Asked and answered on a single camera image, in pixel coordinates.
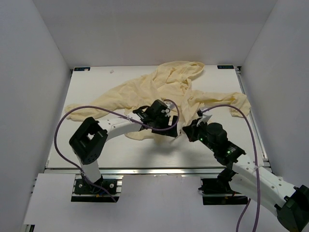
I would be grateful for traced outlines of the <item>cream yellow jacket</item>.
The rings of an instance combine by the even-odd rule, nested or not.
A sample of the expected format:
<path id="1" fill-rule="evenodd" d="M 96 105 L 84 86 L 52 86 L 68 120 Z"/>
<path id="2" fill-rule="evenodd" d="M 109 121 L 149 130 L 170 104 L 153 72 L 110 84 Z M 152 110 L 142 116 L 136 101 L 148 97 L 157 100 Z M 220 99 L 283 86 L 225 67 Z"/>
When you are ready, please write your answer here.
<path id="1" fill-rule="evenodd" d="M 197 110 L 204 106 L 228 104 L 231 116 L 248 115 L 251 105 L 247 96 L 239 92 L 219 93 L 201 91 L 192 88 L 192 82 L 204 72 L 201 62 L 173 61 L 159 65 L 152 73 L 142 72 L 130 75 L 133 69 L 123 68 L 123 72 L 111 69 L 106 75 L 99 72 L 102 84 L 107 90 L 88 103 L 87 108 L 77 109 L 67 117 L 72 121 L 83 121 L 92 116 L 95 119 L 105 117 L 109 112 L 121 111 L 125 115 L 141 106 L 150 105 L 154 100 L 172 100 L 180 112 L 180 121 L 184 126 L 197 118 Z"/>

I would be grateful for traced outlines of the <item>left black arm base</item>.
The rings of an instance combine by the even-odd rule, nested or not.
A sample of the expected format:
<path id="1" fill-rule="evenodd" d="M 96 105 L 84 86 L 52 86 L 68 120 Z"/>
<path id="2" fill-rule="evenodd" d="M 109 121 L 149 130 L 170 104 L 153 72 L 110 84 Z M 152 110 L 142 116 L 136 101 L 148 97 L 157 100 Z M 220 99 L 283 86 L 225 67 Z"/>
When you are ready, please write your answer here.
<path id="1" fill-rule="evenodd" d="M 76 203 L 116 203 L 119 200 L 123 176 L 103 176 L 101 186 L 104 190 L 88 184 L 81 175 L 76 175 L 71 194 L 71 202 Z"/>

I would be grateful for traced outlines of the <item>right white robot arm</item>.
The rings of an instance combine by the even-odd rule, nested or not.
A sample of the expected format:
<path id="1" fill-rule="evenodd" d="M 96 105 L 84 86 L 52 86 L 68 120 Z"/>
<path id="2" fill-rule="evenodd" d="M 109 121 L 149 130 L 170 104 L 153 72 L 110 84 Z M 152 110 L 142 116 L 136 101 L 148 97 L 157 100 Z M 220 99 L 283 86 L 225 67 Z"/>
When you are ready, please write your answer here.
<path id="1" fill-rule="evenodd" d="M 194 120 L 183 131 L 189 141 L 202 142 L 226 167 L 218 176 L 222 192 L 235 191 L 260 203 L 290 232 L 300 232 L 308 225 L 308 187 L 296 187 L 264 167 L 257 167 L 243 149 L 228 140 L 219 123 Z"/>

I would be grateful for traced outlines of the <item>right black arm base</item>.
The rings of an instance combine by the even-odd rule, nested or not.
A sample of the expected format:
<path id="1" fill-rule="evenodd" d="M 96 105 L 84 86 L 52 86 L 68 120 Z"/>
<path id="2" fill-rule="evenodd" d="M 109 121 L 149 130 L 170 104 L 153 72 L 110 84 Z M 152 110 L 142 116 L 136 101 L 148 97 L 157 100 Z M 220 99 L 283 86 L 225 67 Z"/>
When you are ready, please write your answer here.
<path id="1" fill-rule="evenodd" d="M 202 195 L 203 205 L 246 205 L 248 202 L 245 195 L 216 178 L 202 178 L 198 192 Z"/>

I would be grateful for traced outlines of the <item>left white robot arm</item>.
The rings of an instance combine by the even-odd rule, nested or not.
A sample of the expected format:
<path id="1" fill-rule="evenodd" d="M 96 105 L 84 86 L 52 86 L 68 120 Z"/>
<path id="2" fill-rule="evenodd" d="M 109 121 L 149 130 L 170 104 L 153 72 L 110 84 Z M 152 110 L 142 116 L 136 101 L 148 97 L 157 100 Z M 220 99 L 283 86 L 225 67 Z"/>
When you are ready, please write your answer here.
<path id="1" fill-rule="evenodd" d="M 172 116 L 175 103 L 164 103 L 156 100 L 151 106 L 142 106 L 126 116 L 116 114 L 117 118 L 97 121 L 93 117 L 86 118 L 69 140 L 69 144 L 77 156 L 84 178 L 85 187 L 92 193 L 101 190 L 102 177 L 97 159 L 100 157 L 105 143 L 115 137 L 131 132 L 150 129 L 152 133 L 177 137 L 179 109 Z"/>

